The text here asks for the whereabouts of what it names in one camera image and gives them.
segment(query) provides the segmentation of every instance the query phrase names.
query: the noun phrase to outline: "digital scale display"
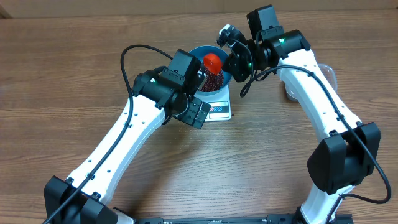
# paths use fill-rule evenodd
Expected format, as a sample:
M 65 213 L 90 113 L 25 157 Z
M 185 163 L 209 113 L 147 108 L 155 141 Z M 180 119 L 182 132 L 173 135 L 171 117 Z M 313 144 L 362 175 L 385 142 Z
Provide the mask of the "digital scale display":
M 207 115 L 208 119 L 229 117 L 229 105 L 227 101 L 209 102 L 211 108 Z

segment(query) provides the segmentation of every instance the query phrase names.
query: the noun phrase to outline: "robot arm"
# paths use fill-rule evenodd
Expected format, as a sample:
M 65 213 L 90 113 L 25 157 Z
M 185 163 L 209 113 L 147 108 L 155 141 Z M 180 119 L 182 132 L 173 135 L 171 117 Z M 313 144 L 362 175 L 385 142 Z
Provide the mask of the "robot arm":
M 347 108 L 330 86 L 320 71 L 312 50 L 301 49 L 289 53 L 287 58 L 279 60 L 278 66 L 280 65 L 295 65 L 314 72 L 326 86 L 333 101 L 340 108 L 351 128 L 354 129 L 358 123 L 361 123 L 359 118 Z M 277 75 L 297 96 L 298 102 L 315 129 L 318 142 L 330 137 L 330 133 L 332 132 L 344 133 L 347 131 L 343 123 L 338 120 L 335 110 L 326 97 L 325 92 L 312 77 L 301 71 L 288 68 L 278 70 Z M 348 185 L 338 189 L 336 193 L 329 195 L 314 184 L 310 195 L 300 208 L 302 218 L 307 223 L 326 223 L 328 214 L 333 209 L 335 202 L 339 200 L 339 195 L 346 194 L 353 189 L 354 186 Z M 330 220 L 334 220 L 334 218 L 335 212 L 333 212 Z
M 110 210 L 110 203 L 120 178 L 146 139 L 173 116 L 200 129 L 210 110 L 208 103 L 194 97 L 204 76 L 198 72 L 201 62 L 194 56 L 178 50 L 169 67 L 159 67 L 139 74 L 132 88 L 132 119 L 111 154 L 104 160 L 73 200 L 62 212 L 56 213 L 53 224 L 107 223 L 133 224 L 134 220 L 122 212 Z M 114 126 L 93 153 L 62 181 L 52 177 L 44 189 L 47 216 L 51 217 L 86 180 L 94 167 L 103 160 L 118 138 L 130 110 L 130 102 Z
M 258 77 L 251 74 L 252 66 L 262 71 L 267 67 L 275 68 L 274 73 L 297 96 L 315 128 L 319 145 L 307 163 L 314 185 L 307 200 L 296 212 L 296 223 L 328 223 L 335 219 L 335 211 L 341 203 L 340 195 L 360 184 L 374 168 L 370 158 L 341 122 L 330 100 L 335 102 L 349 127 L 365 142 L 374 158 L 379 146 L 380 130 L 374 123 L 363 125 L 347 108 L 320 71 L 305 37 L 298 30 L 285 33 L 272 6 L 250 12 L 247 19 L 253 40 L 246 40 L 231 25 L 220 30 L 217 43 L 220 47 L 228 45 L 233 52 L 224 63 L 223 70 L 229 71 L 237 82 L 243 82 L 251 76 L 245 85 L 246 89 L 241 92 L 241 96 L 244 96 L 250 84 L 260 77 L 260 74 Z M 235 40 L 247 47 L 234 44 Z M 312 74 L 299 69 L 278 68 L 286 65 L 304 68 Z M 314 76 L 323 83 L 331 99 Z
M 291 52 L 288 54 L 287 58 L 280 58 L 278 66 L 280 65 L 295 65 L 314 72 L 326 86 L 333 101 L 339 107 L 341 113 L 344 114 L 351 128 L 356 128 L 358 126 L 357 124 L 361 122 L 361 120 L 348 109 L 330 86 L 328 80 L 319 69 L 312 50 L 300 49 Z M 312 77 L 304 72 L 288 68 L 278 70 L 277 75 L 295 95 L 297 94 L 298 102 L 310 119 L 319 142 L 322 139 L 330 137 L 332 131 L 336 131 L 337 133 L 347 131 L 344 124 L 339 121 L 325 92 Z

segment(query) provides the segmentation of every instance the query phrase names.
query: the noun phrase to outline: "wooden table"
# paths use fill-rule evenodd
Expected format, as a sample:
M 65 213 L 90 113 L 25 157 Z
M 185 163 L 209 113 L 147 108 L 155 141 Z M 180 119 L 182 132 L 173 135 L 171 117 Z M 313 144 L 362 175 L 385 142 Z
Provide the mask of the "wooden table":
M 285 30 L 303 32 L 318 63 L 331 65 L 338 93 L 364 123 L 382 132 L 377 159 L 393 199 L 348 199 L 340 213 L 356 223 L 397 223 L 398 11 L 277 12 Z M 131 44 L 174 54 L 214 45 L 234 24 L 250 38 L 246 15 L 113 16 L 0 21 L 0 223 L 41 223 L 43 189 L 79 166 L 117 120 L 127 100 L 119 57 Z M 126 56 L 130 80 L 169 60 L 146 49 Z M 245 98 L 232 81 L 231 121 L 196 130 L 171 121 L 143 145 L 110 207 L 131 216 L 252 217 L 293 213 L 311 178 L 317 146 L 308 118 L 271 76 Z M 384 198 L 375 171 L 354 193 Z

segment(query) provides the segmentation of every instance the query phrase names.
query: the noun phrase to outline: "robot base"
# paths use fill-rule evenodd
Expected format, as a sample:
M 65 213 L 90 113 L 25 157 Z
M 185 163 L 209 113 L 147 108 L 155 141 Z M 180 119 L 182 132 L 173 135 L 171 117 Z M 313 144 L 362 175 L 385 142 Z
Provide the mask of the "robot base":
M 337 215 L 332 224 L 353 224 L 351 215 Z M 253 218 L 187 218 L 187 219 L 163 219 L 143 218 L 138 224 L 304 224 L 298 221 L 295 214 L 268 215 L 266 217 Z

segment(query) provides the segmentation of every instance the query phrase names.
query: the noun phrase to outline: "red cap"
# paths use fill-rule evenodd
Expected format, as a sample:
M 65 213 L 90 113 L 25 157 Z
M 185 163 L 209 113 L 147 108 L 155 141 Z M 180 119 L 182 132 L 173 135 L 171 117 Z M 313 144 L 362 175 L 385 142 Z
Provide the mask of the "red cap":
M 203 63 L 205 64 L 205 67 L 215 75 L 218 75 L 223 68 L 221 59 L 213 53 L 206 54 L 206 56 L 203 58 Z

